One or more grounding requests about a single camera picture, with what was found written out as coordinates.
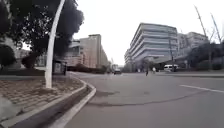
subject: utility pole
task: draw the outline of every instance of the utility pole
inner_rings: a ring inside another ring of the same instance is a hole
[[[53,52],[54,52],[54,40],[56,35],[56,30],[58,26],[58,21],[60,18],[60,14],[63,8],[65,0],[61,0],[58,6],[57,12],[54,17],[53,25],[51,28],[50,39],[48,42],[48,49],[47,49],[47,65],[45,71],[45,81],[46,81],[46,88],[52,88],[52,64],[53,64]]]
[[[194,6],[194,7],[195,7],[196,12],[197,12],[197,14],[198,14],[198,19],[200,20],[201,27],[202,27],[203,32],[204,32],[204,35],[205,35],[205,37],[206,37],[206,41],[207,41],[207,43],[209,43],[209,48],[208,48],[208,61],[209,61],[209,70],[211,70],[211,69],[212,69],[211,44],[210,44],[210,41],[207,39],[207,34],[206,34],[206,31],[205,31],[205,27],[204,27],[204,25],[203,25],[203,22],[202,22],[202,19],[201,19],[200,14],[199,14],[198,8],[197,8],[196,6]]]

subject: road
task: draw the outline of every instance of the road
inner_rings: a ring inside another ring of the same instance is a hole
[[[88,75],[95,97],[66,128],[223,128],[224,79]]]

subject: person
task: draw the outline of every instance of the person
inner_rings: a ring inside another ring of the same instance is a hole
[[[153,67],[153,68],[152,68],[152,71],[153,71],[153,74],[155,74],[155,73],[156,73],[156,68]]]
[[[148,74],[149,74],[149,70],[146,69],[145,75],[148,76]]]

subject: overcast sky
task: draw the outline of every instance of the overcast sky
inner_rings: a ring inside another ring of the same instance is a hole
[[[119,65],[124,65],[124,54],[141,22],[170,25],[183,33],[203,33],[194,5],[208,35],[213,27],[210,13],[223,33],[221,0],[78,0],[78,4],[85,21],[74,38],[101,34],[108,59]]]

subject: street lamp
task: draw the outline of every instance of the street lamp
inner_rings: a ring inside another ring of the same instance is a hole
[[[48,42],[45,81],[46,81],[46,88],[49,88],[49,89],[52,88],[52,61],[53,61],[53,52],[54,52],[54,40],[55,40],[58,21],[59,21],[64,3],[65,3],[65,0],[60,1],[60,4],[58,6],[57,12],[54,17],[54,21],[53,21],[53,25],[52,25],[51,33],[50,33],[50,39]]]

